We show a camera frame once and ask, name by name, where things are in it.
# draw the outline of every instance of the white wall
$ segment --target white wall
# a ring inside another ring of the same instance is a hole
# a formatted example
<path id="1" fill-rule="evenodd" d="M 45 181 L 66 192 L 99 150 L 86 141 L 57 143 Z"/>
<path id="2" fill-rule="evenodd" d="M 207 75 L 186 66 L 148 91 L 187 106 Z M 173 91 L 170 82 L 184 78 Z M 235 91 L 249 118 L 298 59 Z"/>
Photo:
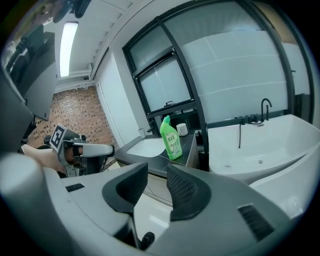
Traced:
<path id="1" fill-rule="evenodd" d="M 115 139 L 121 147 L 139 136 L 139 128 L 128 102 L 112 52 L 108 51 L 104 56 L 95 79 L 97 83 L 101 84 L 103 94 L 99 93 L 99 99 L 104 106 L 103 110 Z"/>
<path id="2" fill-rule="evenodd" d="M 151 22 L 156 16 L 159 16 L 185 2 L 188 2 L 188 0 L 153 0 L 137 12 L 129 22 L 125 24 L 109 46 L 109 50 L 113 52 L 119 76 L 136 123 L 139 128 L 144 128 L 145 131 L 147 131 L 150 126 L 148 125 L 148 120 L 131 77 L 122 48 L 136 33 L 139 32 L 140 29 Z"/>

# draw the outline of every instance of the green bottle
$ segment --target green bottle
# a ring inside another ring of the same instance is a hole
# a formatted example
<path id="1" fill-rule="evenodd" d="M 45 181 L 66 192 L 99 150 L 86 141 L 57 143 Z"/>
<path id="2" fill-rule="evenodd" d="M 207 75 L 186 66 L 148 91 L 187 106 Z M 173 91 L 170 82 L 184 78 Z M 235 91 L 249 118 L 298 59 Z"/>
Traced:
<path id="1" fill-rule="evenodd" d="M 177 130 L 170 126 L 170 116 L 167 115 L 160 126 L 160 133 L 163 138 L 166 152 L 171 160 L 182 155 L 180 138 Z"/>

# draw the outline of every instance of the bottle label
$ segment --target bottle label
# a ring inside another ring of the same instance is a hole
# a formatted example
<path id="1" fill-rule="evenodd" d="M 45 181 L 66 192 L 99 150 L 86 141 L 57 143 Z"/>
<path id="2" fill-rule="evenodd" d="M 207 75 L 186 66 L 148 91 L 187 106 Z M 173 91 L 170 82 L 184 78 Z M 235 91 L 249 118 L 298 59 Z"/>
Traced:
<path id="1" fill-rule="evenodd" d="M 171 154 L 173 156 L 177 155 L 179 153 L 179 145 L 180 145 L 180 141 L 177 138 L 177 135 L 175 133 L 169 133 L 165 135 L 166 140 L 168 141 L 170 150 L 171 150 Z"/>

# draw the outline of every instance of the frosted glass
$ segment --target frosted glass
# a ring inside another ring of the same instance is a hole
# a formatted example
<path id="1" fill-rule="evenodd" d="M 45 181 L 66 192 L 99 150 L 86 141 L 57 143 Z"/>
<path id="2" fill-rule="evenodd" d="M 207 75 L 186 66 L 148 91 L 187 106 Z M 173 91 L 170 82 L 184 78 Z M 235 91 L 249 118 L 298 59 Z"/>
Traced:
<path id="1" fill-rule="evenodd" d="M 169 101 L 177 104 L 190 100 L 185 79 L 173 57 L 149 70 L 140 83 L 151 111 L 163 108 Z"/>
<path id="2" fill-rule="evenodd" d="M 293 75 L 294 82 L 294 93 L 299 94 L 310 94 L 310 86 L 306 64 L 302 53 L 296 44 L 282 43 L 284 51 L 288 57 L 289 64 Z"/>
<path id="3" fill-rule="evenodd" d="M 187 43 L 181 50 L 190 69 L 217 60 L 205 38 Z"/>
<path id="4" fill-rule="evenodd" d="M 181 47 L 215 34 L 262 30 L 236 2 L 206 4 L 176 15 L 164 24 Z"/>
<path id="5" fill-rule="evenodd" d="M 235 31 L 205 38 L 218 60 L 252 55 L 278 55 L 265 31 Z"/>
<path id="6" fill-rule="evenodd" d="M 213 123 L 260 114 L 263 98 L 268 98 L 272 103 L 269 112 L 286 110 L 288 108 L 286 83 L 238 87 L 201 96 L 200 100 L 205 121 Z"/>
<path id="7" fill-rule="evenodd" d="M 234 87 L 284 82 L 278 56 L 230 58 L 191 70 L 199 96 Z"/>
<path id="8" fill-rule="evenodd" d="M 152 28 L 130 48 L 135 70 L 141 68 L 153 57 L 170 47 L 172 44 L 159 26 Z"/>

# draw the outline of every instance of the countertop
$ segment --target countertop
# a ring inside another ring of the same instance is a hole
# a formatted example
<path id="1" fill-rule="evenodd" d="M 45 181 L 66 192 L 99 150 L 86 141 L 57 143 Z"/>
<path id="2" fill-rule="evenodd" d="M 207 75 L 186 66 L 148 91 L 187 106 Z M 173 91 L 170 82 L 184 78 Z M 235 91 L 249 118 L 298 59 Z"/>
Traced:
<path id="1" fill-rule="evenodd" d="M 134 154 L 128 154 L 127 151 L 131 149 L 138 142 L 143 139 L 141 136 L 136 137 L 123 147 L 119 148 L 114 153 L 114 158 L 117 161 L 120 161 L 126 165 L 132 165 L 135 163 L 148 163 L 148 172 L 154 175 L 158 175 L 161 177 L 167 177 L 167 169 L 169 164 L 182 165 L 185 166 L 187 164 L 187 160 L 189 157 L 190 149 L 192 146 L 193 137 L 195 135 L 194 130 L 190 130 L 188 135 L 180 137 L 180 144 L 182 148 L 182 156 L 178 157 L 175 160 L 170 160 L 167 154 L 167 151 L 164 150 L 160 155 L 155 157 L 144 157 Z M 146 139 L 154 138 L 152 135 L 146 136 Z"/>

